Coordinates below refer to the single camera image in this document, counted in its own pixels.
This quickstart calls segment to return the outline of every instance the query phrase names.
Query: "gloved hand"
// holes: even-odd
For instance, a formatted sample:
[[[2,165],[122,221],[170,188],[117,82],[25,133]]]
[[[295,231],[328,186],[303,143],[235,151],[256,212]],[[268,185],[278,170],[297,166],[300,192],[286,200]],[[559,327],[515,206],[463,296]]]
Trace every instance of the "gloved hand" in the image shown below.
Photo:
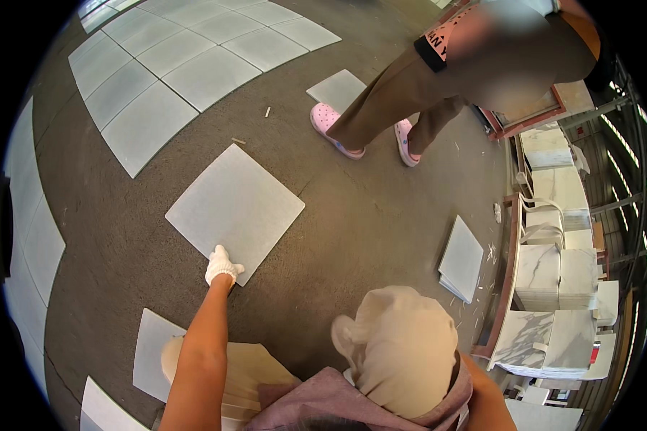
[[[211,280],[218,274],[230,274],[233,276],[233,284],[237,276],[244,272],[244,266],[239,263],[234,264],[230,261],[228,252],[220,244],[216,246],[216,251],[208,256],[208,268],[206,269],[206,282],[211,286]]]

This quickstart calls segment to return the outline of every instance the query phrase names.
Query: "concrete floor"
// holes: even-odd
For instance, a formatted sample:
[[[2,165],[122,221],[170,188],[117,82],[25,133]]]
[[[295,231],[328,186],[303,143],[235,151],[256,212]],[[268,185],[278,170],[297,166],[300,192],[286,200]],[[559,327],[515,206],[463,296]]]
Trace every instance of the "concrete floor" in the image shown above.
[[[231,137],[245,141],[242,149],[306,208],[247,286],[231,294],[230,340],[262,343],[301,379],[325,366],[342,370],[330,322],[354,316],[370,289],[393,284],[438,299],[462,322],[460,349],[469,351],[477,340],[490,294],[477,290],[471,306],[463,310],[456,300],[449,307],[453,296],[438,283],[437,266],[456,214],[485,249],[490,242],[499,246],[492,204],[506,189],[505,148],[490,142],[465,109],[414,169],[400,161],[391,129],[361,161],[352,161],[312,129],[315,101],[305,93],[344,68],[371,82],[439,10],[428,0],[276,3],[343,40],[219,101],[136,179],[105,144],[77,91],[67,57],[86,38],[78,20],[54,41],[35,75],[29,93],[38,167],[67,244],[45,331],[48,393],[66,429],[78,429],[87,375],[141,423],[154,421],[162,403],[132,386],[142,309],[186,328],[206,293],[206,259],[164,215]],[[490,285],[495,272],[483,264],[480,284]]]

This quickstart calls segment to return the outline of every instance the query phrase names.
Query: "pink crocs shoe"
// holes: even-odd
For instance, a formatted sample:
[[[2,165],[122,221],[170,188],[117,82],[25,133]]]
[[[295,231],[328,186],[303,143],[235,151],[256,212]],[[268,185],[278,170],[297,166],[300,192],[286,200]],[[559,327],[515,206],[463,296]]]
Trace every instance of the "pink crocs shoe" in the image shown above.
[[[405,163],[405,165],[409,166],[410,168],[414,168],[419,163],[419,160],[414,160],[410,156],[410,152],[408,151],[408,133],[410,133],[411,128],[412,123],[410,123],[410,120],[408,119],[398,121],[393,126],[393,129],[395,130],[395,138],[398,141],[398,151],[400,152],[400,158],[403,159],[403,163]]]
[[[345,149],[345,147],[340,145],[340,142],[336,141],[326,134],[326,132],[328,132],[328,129],[330,129],[330,126],[332,126],[333,123],[335,123],[336,120],[340,118],[340,114],[334,111],[333,108],[326,105],[325,103],[317,103],[316,105],[314,105],[314,108],[312,108],[309,118],[312,121],[314,129],[321,136],[328,139],[328,141],[331,142],[338,149],[338,151],[345,154],[345,156],[351,158],[352,160],[360,160],[362,158],[365,150],[362,150],[362,152],[358,154],[349,152]]]

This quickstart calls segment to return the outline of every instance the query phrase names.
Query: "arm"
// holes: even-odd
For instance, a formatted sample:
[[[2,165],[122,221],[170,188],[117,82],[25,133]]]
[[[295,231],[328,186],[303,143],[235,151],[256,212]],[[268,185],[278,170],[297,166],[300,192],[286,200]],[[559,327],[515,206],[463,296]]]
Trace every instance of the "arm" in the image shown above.
[[[216,246],[206,271],[210,288],[182,342],[159,431],[221,429],[228,368],[228,293],[243,271],[242,265],[230,263],[223,246]]]
[[[470,370],[473,386],[466,431],[516,431],[498,385],[468,355],[460,352],[460,359]]]

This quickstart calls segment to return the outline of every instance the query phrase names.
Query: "brown pants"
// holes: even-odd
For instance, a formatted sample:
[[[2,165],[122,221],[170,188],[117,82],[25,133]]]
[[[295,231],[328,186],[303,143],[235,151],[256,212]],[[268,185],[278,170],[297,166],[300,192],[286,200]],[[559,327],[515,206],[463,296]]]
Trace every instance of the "brown pants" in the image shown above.
[[[434,73],[410,46],[356,98],[328,130],[346,150],[361,150],[391,125],[419,112],[409,151],[422,154],[468,103],[445,71]]]

